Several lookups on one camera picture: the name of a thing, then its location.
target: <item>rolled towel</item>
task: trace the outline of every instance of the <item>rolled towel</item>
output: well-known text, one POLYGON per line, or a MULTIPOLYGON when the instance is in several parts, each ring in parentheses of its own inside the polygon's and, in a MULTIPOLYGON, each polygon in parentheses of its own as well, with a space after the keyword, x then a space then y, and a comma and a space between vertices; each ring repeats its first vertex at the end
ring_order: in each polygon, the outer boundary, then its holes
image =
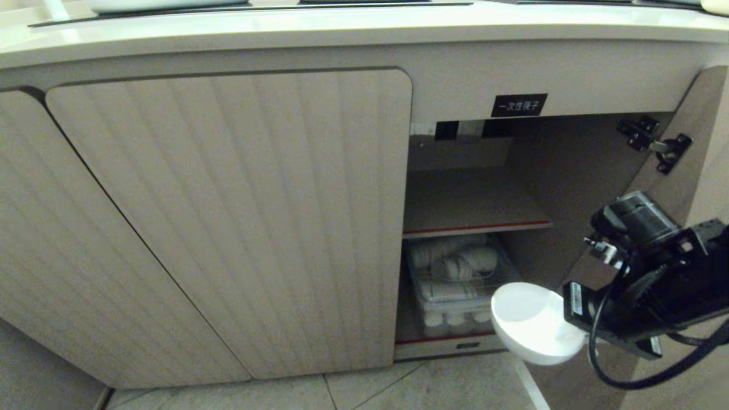
POLYGON ((463 325, 466 322, 466 315, 462 313, 446 313, 445 322, 451 326, 463 325))
POLYGON ((491 321, 491 312, 488 310, 473 312, 471 316, 476 323, 486 323, 491 321))
POLYGON ((487 242, 488 236, 485 234, 442 236, 412 241, 408 249, 414 268, 419 270, 431 266, 436 260, 468 245, 486 244, 487 242))
POLYGON ((494 329, 491 324, 491 313, 488 310, 472 312, 471 318, 475 324, 474 330, 477 332, 488 332, 494 329))
POLYGON ((469 246, 455 255, 433 263, 434 276, 448 281, 471 280, 478 272, 491 272, 499 263, 499 254, 492 247, 469 246))
POLYGON ((420 279, 420 293, 428 302, 463 301, 478 296, 476 288, 468 282, 443 283, 420 279))
POLYGON ((426 312, 423 317, 423 322, 425 322, 425 326, 427 326, 428 328, 440 326, 443 324, 443 314, 426 312))

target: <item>white countertop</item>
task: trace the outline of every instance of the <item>white countertop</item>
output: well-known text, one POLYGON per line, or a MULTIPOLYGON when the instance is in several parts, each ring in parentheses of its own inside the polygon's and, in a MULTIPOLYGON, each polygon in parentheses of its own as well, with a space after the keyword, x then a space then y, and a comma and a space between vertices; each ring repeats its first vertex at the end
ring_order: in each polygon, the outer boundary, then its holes
POLYGON ((680 9, 475 0, 471 6, 247 10, 17 25, 0 28, 0 69, 155 53, 524 39, 729 43, 729 18, 680 9))

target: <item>cabinet shelf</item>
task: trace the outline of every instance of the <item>cabinet shelf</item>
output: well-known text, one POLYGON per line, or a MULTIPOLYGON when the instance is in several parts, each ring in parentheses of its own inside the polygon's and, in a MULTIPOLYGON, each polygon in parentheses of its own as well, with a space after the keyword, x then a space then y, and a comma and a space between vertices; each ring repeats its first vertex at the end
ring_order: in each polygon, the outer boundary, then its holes
POLYGON ((549 217, 503 168, 408 174, 404 239, 549 228, 549 217))

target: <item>floor tile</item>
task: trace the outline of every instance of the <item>floor tile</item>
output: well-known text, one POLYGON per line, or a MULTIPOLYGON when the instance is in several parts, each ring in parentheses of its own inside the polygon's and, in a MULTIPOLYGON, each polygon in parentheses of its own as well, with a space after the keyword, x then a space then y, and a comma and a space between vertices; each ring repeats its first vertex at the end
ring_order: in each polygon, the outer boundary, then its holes
POLYGON ((115 390, 112 397, 109 399, 109 403, 106 405, 106 410, 112 410, 114 407, 120 406, 128 401, 132 401, 142 395, 146 395, 154 389, 119 389, 115 390))
POLYGON ((157 389, 114 410, 333 410, 322 376, 157 389))
POLYGON ((423 363, 398 363, 386 368, 327 374, 327 384, 337 409, 352 410, 423 363))
POLYGON ((534 409, 507 353, 431 360, 358 410, 534 409))

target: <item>cabinet hinge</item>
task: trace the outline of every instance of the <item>cabinet hinge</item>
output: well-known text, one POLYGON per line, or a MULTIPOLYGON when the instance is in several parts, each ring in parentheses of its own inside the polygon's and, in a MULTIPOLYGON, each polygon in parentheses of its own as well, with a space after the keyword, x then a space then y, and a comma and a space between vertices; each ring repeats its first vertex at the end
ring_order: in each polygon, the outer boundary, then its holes
POLYGON ((630 120, 621 120, 617 124, 617 132, 628 137, 628 145, 634 150, 655 152, 655 156, 659 161, 657 170, 668 175, 684 155, 684 152, 691 146, 693 139, 687 135, 679 134, 675 139, 658 141, 653 138, 658 127, 660 127, 660 123, 657 120, 644 115, 637 123, 630 120))

